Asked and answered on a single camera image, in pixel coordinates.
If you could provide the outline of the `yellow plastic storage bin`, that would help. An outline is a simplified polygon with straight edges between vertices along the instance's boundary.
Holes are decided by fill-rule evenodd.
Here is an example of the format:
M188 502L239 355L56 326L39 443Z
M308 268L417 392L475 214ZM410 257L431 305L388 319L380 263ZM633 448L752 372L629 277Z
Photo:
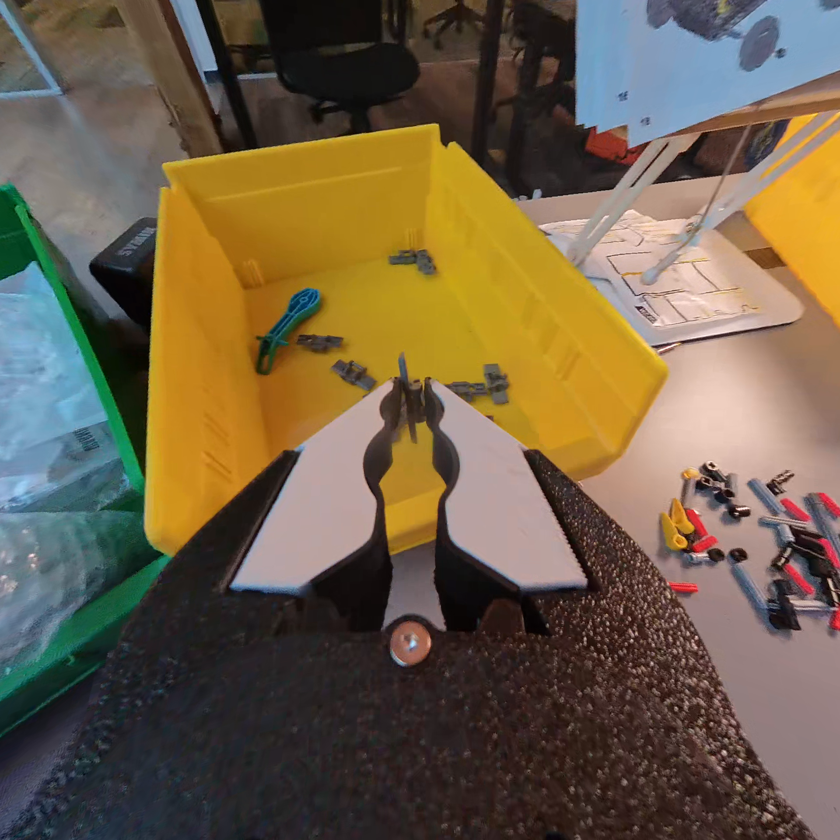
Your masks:
M838 135L754 197L745 214L838 325Z
M284 450L381 385L509 379L483 411L574 480L626 451L668 366L438 126L420 125L164 165L154 259L144 525L173 556ZM433 276L392 266L425 249ZM272 371L258 343L290 297L320 309ZM343 339L311 352L298 335Z

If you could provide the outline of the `grey track link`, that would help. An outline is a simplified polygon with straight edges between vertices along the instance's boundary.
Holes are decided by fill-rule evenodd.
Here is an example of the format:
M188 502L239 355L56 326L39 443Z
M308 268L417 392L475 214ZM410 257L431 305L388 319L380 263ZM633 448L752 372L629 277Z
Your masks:
M406 355L401 352L397 359L398 384L400 386L400 409L397 418L395 440L400 439L402 432L407 432L411 443L418 443L417 429L425 424L424 383L414 379L408 373Z

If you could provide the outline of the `background black office chair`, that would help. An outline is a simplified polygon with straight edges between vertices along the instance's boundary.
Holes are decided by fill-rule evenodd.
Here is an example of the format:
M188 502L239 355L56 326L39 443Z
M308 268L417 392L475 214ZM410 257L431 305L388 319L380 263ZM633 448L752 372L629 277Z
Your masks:
M421 68L401 41L385 36L382 1L260 1L276 75L310 100L315 123L333 113L348 134L371 132L371 110L400 99Z

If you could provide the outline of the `black box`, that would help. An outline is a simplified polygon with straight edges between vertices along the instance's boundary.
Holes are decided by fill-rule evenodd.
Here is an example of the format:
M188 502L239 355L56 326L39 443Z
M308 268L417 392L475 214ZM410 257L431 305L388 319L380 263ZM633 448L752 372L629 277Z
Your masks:
M151 331L158 220L142 217L91 259L89 271L144 332Z

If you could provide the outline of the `grey desk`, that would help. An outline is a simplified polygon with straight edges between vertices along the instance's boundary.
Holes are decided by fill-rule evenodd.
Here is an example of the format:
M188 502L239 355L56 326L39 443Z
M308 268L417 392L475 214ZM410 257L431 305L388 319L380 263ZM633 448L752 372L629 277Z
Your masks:
M793 324L688 343L666 354L668 381L633 442L585 491L665 573L655 515L678 469L711 459L741 482L794 471L794 500L838 499L838 328L744 213L717 231L793 293ZM687 569L684 600L748 739L818 838L838 838L838 635L814 615L776 633L723 567Z

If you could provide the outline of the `green plastic storage bin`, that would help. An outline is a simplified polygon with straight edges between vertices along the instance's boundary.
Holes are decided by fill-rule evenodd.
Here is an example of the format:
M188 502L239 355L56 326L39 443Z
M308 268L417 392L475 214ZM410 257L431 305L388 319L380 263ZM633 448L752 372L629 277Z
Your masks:
M35 260L52 286L106 409L143 520L148 351L131 346L79 281L25 199L2 184L2 279ZM85 604L58 628L45 651L2 674L2 735L32 717L96 670L116 644L122 625L168 558L157 556L126 581Z

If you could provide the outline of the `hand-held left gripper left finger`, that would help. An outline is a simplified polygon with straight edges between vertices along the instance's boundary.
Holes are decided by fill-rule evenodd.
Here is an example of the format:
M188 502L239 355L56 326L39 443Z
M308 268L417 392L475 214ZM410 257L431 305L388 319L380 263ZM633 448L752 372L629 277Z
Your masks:
M232 590L302 594L383 533L381 483L400 415L401 383L390 380L296 449Z

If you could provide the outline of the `open instruction booklet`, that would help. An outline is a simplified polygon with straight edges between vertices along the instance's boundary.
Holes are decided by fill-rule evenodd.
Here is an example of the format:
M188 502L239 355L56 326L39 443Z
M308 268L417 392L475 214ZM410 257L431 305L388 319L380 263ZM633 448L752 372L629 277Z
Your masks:
M580 1L575 118L641 144L829 76L838 2Z

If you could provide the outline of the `clear plastic parts bag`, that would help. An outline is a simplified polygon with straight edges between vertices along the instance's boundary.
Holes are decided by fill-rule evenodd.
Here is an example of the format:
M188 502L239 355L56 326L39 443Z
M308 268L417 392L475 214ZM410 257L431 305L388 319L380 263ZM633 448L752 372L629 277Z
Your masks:
M137 511L3 513L2 674L40 656L63 622L156 556Z
M2 512L129 510L106 409L35 260L1 282Z

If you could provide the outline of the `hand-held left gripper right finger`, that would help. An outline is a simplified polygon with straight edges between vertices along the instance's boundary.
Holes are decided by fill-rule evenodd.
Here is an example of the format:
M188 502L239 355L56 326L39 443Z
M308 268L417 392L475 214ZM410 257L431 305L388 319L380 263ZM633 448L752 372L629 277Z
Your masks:
M587 588L526 446L433 378L424 400L433 467L445 487L438 536L520 592Z

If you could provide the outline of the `pile of small building pieces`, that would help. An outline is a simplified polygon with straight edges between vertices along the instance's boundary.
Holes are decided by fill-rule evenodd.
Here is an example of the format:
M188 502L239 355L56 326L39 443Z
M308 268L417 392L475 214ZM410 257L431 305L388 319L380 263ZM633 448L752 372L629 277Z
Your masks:
M683 469L658 514L659 538L686 568L727 569L771 632L791 635L812 619L838 638L838 500L823 491L794 500L794 477L742 482L712 460Z

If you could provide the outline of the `beige book stand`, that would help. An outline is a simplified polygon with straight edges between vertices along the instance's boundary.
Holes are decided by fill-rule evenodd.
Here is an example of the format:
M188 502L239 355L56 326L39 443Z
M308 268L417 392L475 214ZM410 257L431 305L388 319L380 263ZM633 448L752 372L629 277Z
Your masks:
M567 258L574 266L582 268L594 247L614 227L625 211L630 209L634 200L657 180L678 154L687 151L702 133L743 128L743 135L747 136L754 124L809 114L812 115L810 122L798 129L788 140L777 145L771 154L743 176L730 193L719 197L721 186L731 169L730 164L726 166L702 213L695 220L688 222L686 231L677 245L663 255L655 266L643 273L641 284L646 287L652 286L706 231L716 228L743 209L756 195L801 162L809 153L816 151L838 134L837 73L649 142L644 152L586 222L569 247Z

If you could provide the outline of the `grey track links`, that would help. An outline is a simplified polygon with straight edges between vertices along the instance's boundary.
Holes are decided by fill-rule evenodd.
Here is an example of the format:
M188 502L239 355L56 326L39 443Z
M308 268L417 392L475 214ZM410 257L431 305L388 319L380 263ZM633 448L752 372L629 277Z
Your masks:
M392 266L414 265L422 274L428 277L437 273L432 256L424 248L402 248L395 254L390 255L388 261ZM314 333L302 333L296 339L297 346L318 353L338 349L342 345L342 342L343 339L338 336L318 335ZM366 374L366 369L355 362L339 361L332 369L346 382L357 385L366 391L372 390L375 384L375 381ZM509 403L509 379L506 374L501 372L496 364L484 365L482 382L453 381L446 386L468 403L473 402L480 396L490 397L496 405Z

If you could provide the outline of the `green bent tool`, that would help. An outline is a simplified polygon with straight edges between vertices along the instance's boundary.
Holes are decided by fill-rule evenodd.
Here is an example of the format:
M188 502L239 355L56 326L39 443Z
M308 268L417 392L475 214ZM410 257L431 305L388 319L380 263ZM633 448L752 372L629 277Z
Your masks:
M279 320L264 335L258 335L255 372L268 375L273 368L277 352L288 346L288 337L321 307L321 292L316 288L306 287L295 292L289 299L287 308Z

